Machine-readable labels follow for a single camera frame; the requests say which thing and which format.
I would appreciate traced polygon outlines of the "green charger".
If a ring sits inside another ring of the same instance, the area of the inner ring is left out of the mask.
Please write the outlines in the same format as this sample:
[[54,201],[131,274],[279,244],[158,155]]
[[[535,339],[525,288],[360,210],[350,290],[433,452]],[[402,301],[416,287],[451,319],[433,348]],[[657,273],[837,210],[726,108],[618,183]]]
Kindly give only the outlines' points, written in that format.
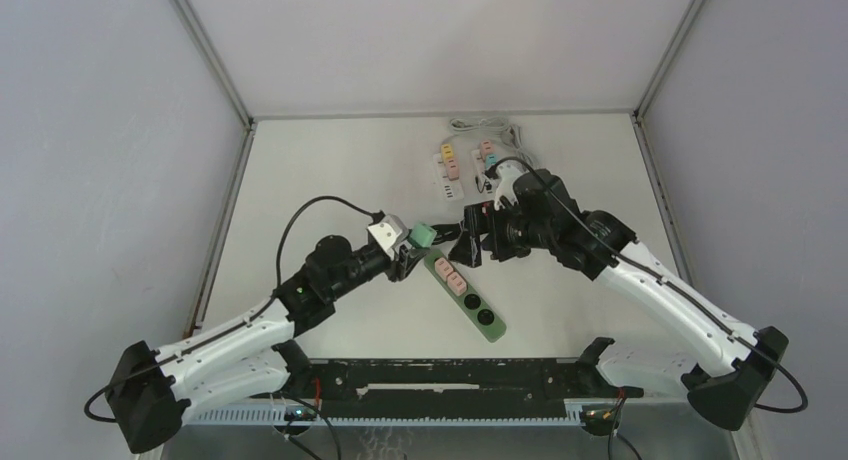
[[425,223],[417,223],[410,231],[408,240],[414,248],[429,249],[437,236],[437,231]]

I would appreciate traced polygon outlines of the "white power strip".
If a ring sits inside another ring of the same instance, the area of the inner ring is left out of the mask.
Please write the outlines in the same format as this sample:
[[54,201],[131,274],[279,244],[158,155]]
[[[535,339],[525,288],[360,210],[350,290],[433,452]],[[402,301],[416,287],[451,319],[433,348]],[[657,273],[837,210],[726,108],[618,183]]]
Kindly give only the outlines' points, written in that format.
[[446,201],[464,199],[464,190],[460,181],[459,163],[455,157],[445,160],[441,154],[432,156],[438,189]]
[[484,158],[481,157],[479,149],[471,151],[471,159],[475,172],[475,185],[478,192],[482,195],[492,197],[500,184],[500,179],[497,176],[492,177],[487,174],[488,169],[485,168]]

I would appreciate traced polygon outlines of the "green power strip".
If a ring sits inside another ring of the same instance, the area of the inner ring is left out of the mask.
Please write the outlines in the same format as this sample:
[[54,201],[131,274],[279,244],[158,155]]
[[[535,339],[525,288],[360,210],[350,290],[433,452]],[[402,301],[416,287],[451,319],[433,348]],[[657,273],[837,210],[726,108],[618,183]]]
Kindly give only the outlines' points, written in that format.
[[[442,281],[436,275],[433,263],[439,257],[445,257],[454,267],[454,271],[457,271],[466,280],[468,289],[462,297],[453,295],[445,281]],[[438,282],[440,287],[461,310],[463,315],[474,325],[474,327],[489,343],[497,342],[506,334],[507,325],[502,316],[495,311],[486,298],[470,283],[467,275],[464,274],[456,264],[451,262],[440,250],[430,249],[422,263],[433,278]]]

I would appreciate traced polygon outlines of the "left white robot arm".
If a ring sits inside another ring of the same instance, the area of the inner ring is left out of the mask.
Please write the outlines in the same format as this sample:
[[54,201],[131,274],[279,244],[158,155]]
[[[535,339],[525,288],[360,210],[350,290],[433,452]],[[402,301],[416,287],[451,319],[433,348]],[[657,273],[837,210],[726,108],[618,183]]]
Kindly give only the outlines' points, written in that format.
[[428,252],[408,241],[392,252],[375,240],[353,249],[342,236],[326,236],[295,274],[243,314],[187,340],[127,347],[104,396],[130,452],[150,451],[194,417],[252,395],[305,394],[313,372],[288,343],[375,277],[404,280]]

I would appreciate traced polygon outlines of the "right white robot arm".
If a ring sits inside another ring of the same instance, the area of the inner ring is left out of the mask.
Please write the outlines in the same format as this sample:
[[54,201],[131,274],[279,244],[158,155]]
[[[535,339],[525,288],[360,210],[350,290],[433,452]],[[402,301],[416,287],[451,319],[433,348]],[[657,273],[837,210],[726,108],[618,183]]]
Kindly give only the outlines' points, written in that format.
[[455,263],[476,268],[544,250],[567,269],[633,300],[663,326],[687,359],[664,374],[657,359],[616,361],[607,352],[583,363],[578,382],[592,396],[614,386],[683,396],[705,420],[739,430],[781,369],[788,337],[732,317],[666,268],[636,233],[603,210],[582,210],[546,169],[503,177],[495,200],[467,205]]

